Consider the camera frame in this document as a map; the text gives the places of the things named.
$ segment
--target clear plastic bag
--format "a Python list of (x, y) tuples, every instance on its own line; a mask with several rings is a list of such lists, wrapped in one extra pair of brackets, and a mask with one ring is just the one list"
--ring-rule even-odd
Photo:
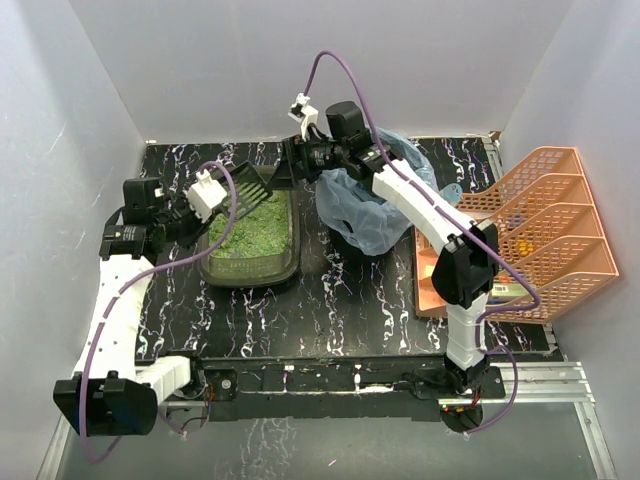
[[(416, 174), (438, 191), (433, 167), (415, 145), (395, 133), (377, 130), (392, 152), (407, 160)], [(316, 209), (328, 227), (365, 255), (388, 252), (411, 226), (396, 207), (368, 192), (343, 168), (323, 172), (316, 182)]]

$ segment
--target black marble table surface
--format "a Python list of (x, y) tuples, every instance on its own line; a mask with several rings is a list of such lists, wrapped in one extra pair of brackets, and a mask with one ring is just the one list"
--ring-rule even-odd
[[(479, 192), (494, 182), (482, 139), (414, 140), (434, 167), (439, 188), (457, 182)], [(275, 143), (151, 145), (143, 176), (160, 176), (173, 191), (193, 181), (204, 162), (273, 164)], [(301, 189), (300, 270), (287, 282), (253, 289), (212, 287), (197, 265), (153, 278), (138, 336), (137, 358), (170, 349), (205, 357), (289, 357), (444, 352), (447, 322), (420, 318), (414, 306), (413, 241), (367, 257), (318, 219), (314, 187)], [(159, 263), (193, 252), (177, 246)], [(548, 350), (539, 325), (489, 322), (487, 345), (516, 352)]]

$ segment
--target green food container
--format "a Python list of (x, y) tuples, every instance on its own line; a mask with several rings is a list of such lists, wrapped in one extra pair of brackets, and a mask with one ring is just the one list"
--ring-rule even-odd
[[(275, 167), (257, 165), (256, 170), (266, 180), (273, 174)], [(282, 251), (273, 255), (245, 258), (243, 252), (237, 251), (233, 248), (233, 245), (228, 243), (230, 242), (230, 236), (222, 244), (224, 251), (217, 254), (222, 254), (225, 258), (216, 257), (214, 252), (214, 254), (203, 258), (199, 262), (200, 273), (206, 282), (217, 287), (262, 287), (284, 282), (296, 273), (300, 266), (299, 195), (296, 190), (274, 193), (274, 195), (278, 194), (284, 197), (286, 218), (288, 219), (288, 242), (282, 247)], [(238, 226), (240, 227), (241, 222), (253, 222), (250, 225), (256, 227), (256, 216), (260, 214), (259, 210), (262, 207), (263, 205), (259, 206), (249, 216), (240, 220)], [(213, 228), (219, 229), (219, 225), (216, 225), (215, 221), (210, 229)], [(251, 237), (255, 236), (257, 242), (261, 241), (260, 234), (263, 232), (251, 231), (250, 233), (251, 236), (245, 235), (245, 238), (241, 240), (243, 242), (250, 241), (252, 240)], [(216, 235), (210, 235), (209, 231), (200, 237), (198, 251), (209, 248), (216, 241), (215, 237)]]

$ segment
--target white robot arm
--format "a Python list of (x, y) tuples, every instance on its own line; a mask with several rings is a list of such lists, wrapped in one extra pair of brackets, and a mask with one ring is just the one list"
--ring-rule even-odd
[[(429, 240), (435, 252), (440, 255), (445, 245), (453, 237), (460, 237), (462, 232), (445, 220), (435, 210), (435, 206), (444, 209), (462, 225), (472, 225), (473, 219), (448, 202), (443, 200), (429, 185), (415, 174), (406, 160), (394, 160), (396, 168), (420, 184), (435, 205), (431, 205), (415, 188), (400, 178), (389, 166), (384, 166), (382, 172), (373, 175), (373, 193), (391, 202), (413, 225)], [(480, 293), (469, 308), (461, 305), (446, 304), (449, 324), (449, 342), (447, 343), (447, 357), (460, 369), (467, 370), (477, 365), (484, 358), (480, 350), (485, 350), (484, 324), (476, 326), (480, 314), (485, 311), (488, 293)], [(476, 345), (476, 329), (480, 329), (480, 345)]]
[[(143, 276), (122, 294), (123, 284), (153, 269), (166, 242), (188, 247), (221, 211), (227, 191), (208, 171), (197, 174), (188, 191), (165, 195), (158, 178), (133, 179), (123, 186), (125, 206), (106, 223), (100, 247), (100, 286), (87, 341), (73, 370), (60, 380), (54, 401), (79, 430), (79, 389), (89, 362), (87, 431), (95, 435), (147, 434), (157, 407), (175, 390), (191, 382), (191, 360), (165, 356), (139, 373), (135, 367), (138, 328), (152, 274)], [(116, 224), (122, 216), (123, 224)], [(103, 318), (107, 305), (117, 301)], [(96, 330), (104, 323), (90, 356)]]

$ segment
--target purple cable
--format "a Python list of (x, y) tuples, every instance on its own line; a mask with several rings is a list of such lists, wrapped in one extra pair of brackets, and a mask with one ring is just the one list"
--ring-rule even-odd
[[(122, 437), (116, 438), (111, 443), (111, 445), (107, 447), (107, 449), (102, 455), (100, 455), (99, 457), (95, 457), (91, 449), (91, 445), (89, 444), (89, 437), (87, 435), (87, 390), (89, 386), (89, 374), (91, 372), (91, 364), (93, 362), (93, 357), (95, 356), (95, 353), (96, 353), (96, 348), (98, 348), (98, 341), (100, 340), (100, 335), (102, 334), (102, 330), (104, 329), (104, 325), (105, 325), (105, 321), (107, 320), (107, 317), (109, 317), (109, 314), (113, 310), (113, 307), (115, 306), (120, 296), (124, 294), (124, 292), (126, 292), (129, 288), (131, 288), (131, 286), (134, 285), (141, 278), (144, 278), (148, 275), (152, 275), (154, 273), (164, 272), (170, 268), (189, 265), (190, 263), (197, 262), (201, 258), (206, 257), (207, 255), (210, 255), (211, 252), (213, 252), (216, 248), (222, 245), (222, 242), (225, 241), (225, 239), (231, 232), (231, 229), (233, 228), (233, 225), (236, 221), (236, 213), (238, 211), (238, 197), (236, 193), (235, 183), (233, 183), (233, 178), (231, 177), (231, 174), (229, 173), (229, 171), (221, 163), (216, 161), (206, 162), (204, 165), (202, 165), (202, 167), (200, 167), (199, 171), (201, 172), (210, 167), (214, 167), (222, 172), (225, 179), (227, 180), (227, 185), (229, 185), (229, 192), (231, 194), (231, 207), (229, 208), (229, 220), (227, 221), (227, 227), (224, 229), (224, 232), (222, 233), (218, 241), (214, 245), (210, 246), (209, 248), (207, 248), (206, 250), (203, 250), (200, 253), (197, 253), (188, 258), (184, 258), (182, 260), (177, 260), (175, 262), (169, 262), (163, 265), (158, 265), (156, 267), (150, 268), (148, 270), (145, 270), (144, 272), (139, 273), (138, 275), (133, 277), (131, 280), (126, 282), (122, 286), (122, 288), (118, 290), (118, 296), (114, 296), (113, 298), (111, 298), (111, 300), (107, 304), (107, 308), (105, 308), (104, 313), (102, 314), (103, 321), (98, 324), (98, 327), (96, 328), (96, 333), (94, 334), (93, 339), (91, 340), (91, 346), (89, 348), (89, 353), (87, 354), (87, 360), (84, 364), (84, 369), (82, 371), (82, 379), (80, 380), (80, 405), (79, 405), (80, 408), (79, 408), (78, 416), (79, 416), (80, 440), (82, 443), (82, 449), (84, 450), (87, 461), (92, 465), (97, 465), (103, 462), (111, 454), (113, 449), (116, 447), (116, 445), (118, 445), (118, 443), (122, 439)], [(176, 432), (182, 433), (182, 429), (180, 427), (175, 425), (173, 422), (171, 422), (167, 417), (162, 415), (160, 412), (158, 412), (158, 414), (160, 418), (164, 420), (165, 423), (167, 423)]]
[[(323, 50), (318, 55), (316, 55), (316, 58), (313, 61), (313, 66), (311, 67), (311, 73), (309, 74), (309, 80), (307, 81), (307, 86), (304, 89), (305, 96), (309, 94), (309, 90), (311, 89), (311, 84), (313, 83), (313, 77), (315, 76), (316, 70), (318, 68), (318, 62), (325, 55), (328, 55), (328, 56), (332, 57), (336, 62), (338, 62), (340, 64), (340, 66), (344, 69), (344, 71), (347, 74), (347, 76), (349, 77), (349, 79), (351, 80), (351, 84), (353, 85), (353, 88), (356, 91), (356, 95), (358, 96), (358, 99), (360, 100), (360, 105), (362, 106), (362, 112), (364, 113), (364, 116), (367, 119), (367, 123), (369, 124), (369, 129), (371, 130), (371, 136), (373, 137), (373, 140), (375, 141), (376, 145), (380, 149), (380, 153), (382, 154), (382, 158), (384, 159), (385, 163), (402, 180), (404, 180), (405, 182), (409, 183), (409, 185), (411, 185), (418, 192), (420, 192), (420, 194), (427, 200), (427, 202), (429, 202), (429, 204), (434, 205), (435, 201), (433, 200), (433, 198), (431, 198), (429, 193), (424, 188), (422, 188), (421, 185), (419, 185), (418, 183), (414, 182), (407, 175), (405, 175), (402, 171), (400, 171), (391, 162), (391, 160), (387, 156), (387, 153), (386, 153), (386, 151), (384, 149), (384, 146), (382, 145), (382, 141), (380, 140), (380, 136), (378, 135), (378, 131), (376, 130), (376, 127), (375, 127), (375, 125), (373, 123), (373, 119), (371, 118), (371, 112), (369, 111), (369, 105), (367, 104), (367, 101), (365, 100), (364, 96), (360, 92), (360, 87), (358, 85), (358, 82), (355, 79), (355, 76), (354, 76), (353, 72), (351, 71), (351, 68), (349, 68), (347, 63), (344, 61), (344, 59), (340, 55), (338, 55), (338, 54), (336, 54), (334, 52), (331, 52), (330, 50)], [(509, 311), (515, 312), (515, 311), (533, 310), (534, 308), (536, 308), (536, 307), (538, 307), (540, 305), (540, 296), (538, 295), (538, 293), (533, 289), (533, 287), (531, 287), (531, 285), (529, 285), (529, 283), (511, 265), (509, 265), (505, 260), (503, 260), (502, 257), (500, 257), (500, 255), (498, 255), (496, 252), (494, 252), (482, 240), (480, 240), (473, 233), (471, 233), (469, 231), (469, 229), (467, 229), (463, 225), (461, 225), (455, 218), (451, 217), (451, 215), (449, 215), (446, 211), (441, 209), (439, 206), (437, 206), (437, 205), (434, 206), (434, 210), (436, 212), (438, 212), (447, 221), (449, 221), (451, 224), (453, 224), (456, 228), (458, 228), (467, 238), (469, 238), (473, 243), (475, 243), (484, 252), (486, 252), (486, 254), (489, 255), (489, 257), (491, 257), (502, 268), (504, 268), (509, 273), (509, 275), (511, 275), (518, 283), (520, 283), (525, 288), (525, 290), (529, 293), (529, 295), (531, 295), (531, 298), (533, 299), (533, 302), (528, 304), (528, 305), (504, 305), (504, 306), (501, 306), (501, 307), (496, 307), (492, 311), (485, 311), (481, 315), (478, 316), (478, 320), (476, 321), (476, 327), (479, 327), (482, 324), (482, 321), (485, 318), (487, 318), (489, 315), (493, 314), (493, 313), (509, 312)], [(481, 425), (481, 426), (479, 426), (479, 427), (477, 427), (477, 428), (475, 428), (473, 430), (470, 430), (470, 432), (474, 432), (474, 431), (477, 432), (477, 431), (480, 431), (480, 430), (484, 430), (485, 428), (493, 425), (495, 422), (497, 422), (502, 417), (504, 417), (507, 414), (507, 412), (511, 409), (511, 406), (513, 405), (513, 403), (515, 402), (516, 394), (518, 392), (518, 372), (517, 372), (516, 361), (515, 361), (515, 358), (513, 357), (513, 354), (509, 351), (509, 349), (507, 347), (505, 347), (504, 345), (499, 345), (498, 347), (492, 349), (489, 352), (487, 352), (485, 350), (482, 350), (482, 348), (481, 348), (482, 347), (482, 342), (481, 342), (481, 338), (480, 338), (480, 328), (476, 328), (475, 341), (476, 341), (476, 347), (480, 351), (482, 351), (482, 353), (484, 353), (486, 355), (492, 355), (492, 354), (496, 353), (498, 350), (503, 350), (504, 352), (507, 353), (507, 355), (509, 356), (509, 359), (511, 360), (511, 362), (513, 364), (514, 387), (513, 387), (513, 393), (511, 394), (511, 398), (509, 399), (509, 402), (505, 406), (504, 410), (502, 412), (500, 412), (498, 415), (496, 415), (495, 418), (493, 418), (490, 421), (488, 421), (486, 424)]]

